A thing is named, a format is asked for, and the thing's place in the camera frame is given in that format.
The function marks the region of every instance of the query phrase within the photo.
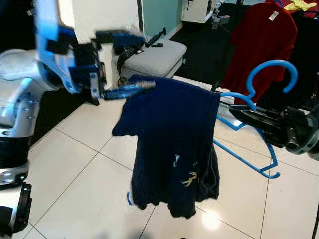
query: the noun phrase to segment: gray cushioned stool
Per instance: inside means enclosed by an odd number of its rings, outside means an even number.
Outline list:
[[[127,59],[121,69],[122,76],[127,79],[134,74],[158,77],[173,77],[178,68],[182,65],[183,55],[187,47],[181,43],[158,40],[163,47],[143,48],[144,52],[133,55]],[[115,64],[119,56],[114,56]]]

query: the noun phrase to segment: black floor mat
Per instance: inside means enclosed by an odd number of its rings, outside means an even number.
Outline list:
[[[233,15],[235,4],[222,5],[219,15]],[[238,11],[239,19],[249,6],[241,6]],[[227,30],[233,29],[231,24],[225,24]],[[185,54],[186,63],[183,64],[176,75],[209,84],[216,82],[219,69],[216,63],[221,61],[224,48],[229,40],[230,33],[219,27],[211,29],[211,19],[205,24],[183,22],[183,28],[171,40],[187,46]]]

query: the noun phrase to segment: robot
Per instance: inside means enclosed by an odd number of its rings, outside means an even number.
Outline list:
[[[0,238],[10,238],[28,223],[32,201],[31,185],[25,183],[28,151],[45,91],[65,87],[74,94],[86,89],[98,104],[99,98],[125,98],[155,86],[154,82],[137,82],[105,88],[104,64],[98,57],[101,43],[112,42],[114,35],[136,42],[138,36],[103,31],[90,43],[79,44],[71,1],[37,0],[35,8],[37,49],[14,49],[0,55]],[[272,145],[295,154],[307,152],[318,160],[318,107],[308,115],[288,106],[275,112],[234,105],[230,111],[241,122],[263,130]]]

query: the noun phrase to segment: tile floor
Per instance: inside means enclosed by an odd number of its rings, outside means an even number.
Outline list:
[[[144,211],[128,206],[137,138],[111,136],[124,102],[83,104],[32,148],[31,215],[14,239],[311,238],[319,162],[283,149],[275,149],[279,167],[270,172],[282,175],[268,180],[216,147],[220,197],[198,203],[190,220],[172,218],[165,204]],[[219,111],[236,121],[225,108]],[[217,122],[215,139],[259,167],[270,163],[251,127],[234,132]]]

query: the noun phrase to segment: hanger hook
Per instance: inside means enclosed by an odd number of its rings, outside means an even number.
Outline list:
[[[284,66],[290,71],[290,82],[288,85],[283,89],[284,93],[289,92],[296,84],[297,78],[298,78],[298,72],[293,64],[291,64],[288,61],[284,60],[271,60],[271,61],[266,61],[258,66],[256,66],[249,74],[247,78],[247,89],[249,91],[248,97],[251,99],[255,96],[256,91],[253,87],[253,79],[255,75],[261,71],[262,69],[268,67],[268,66]]]

